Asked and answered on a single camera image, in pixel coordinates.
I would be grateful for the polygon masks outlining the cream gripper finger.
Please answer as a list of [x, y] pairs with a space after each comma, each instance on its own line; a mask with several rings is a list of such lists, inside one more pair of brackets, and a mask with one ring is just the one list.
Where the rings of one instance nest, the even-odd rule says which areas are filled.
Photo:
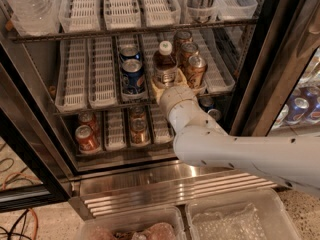
[[187, 86], [187, 79], [180, 68], [177, 69], [177, 75], [174, 84], [176, 86]]
[[151, 86], [156, 102], [159, 103], [160, 98], [163, 95], [163, 92], [165, 91], [166, 87], [164, 84], [158, 82], [154, 77], [151, 78]]

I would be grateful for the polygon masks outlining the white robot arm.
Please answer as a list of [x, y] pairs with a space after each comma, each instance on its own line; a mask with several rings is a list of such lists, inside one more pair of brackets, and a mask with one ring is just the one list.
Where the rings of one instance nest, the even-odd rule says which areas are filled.
[[151, 80], [154, 96], [176, 136], [176, 157], [192, 166], [237, 169], [284, 187], [320, 196], [317, 137], [232, 136], [204, 112], [183, 78], [168, 87]]

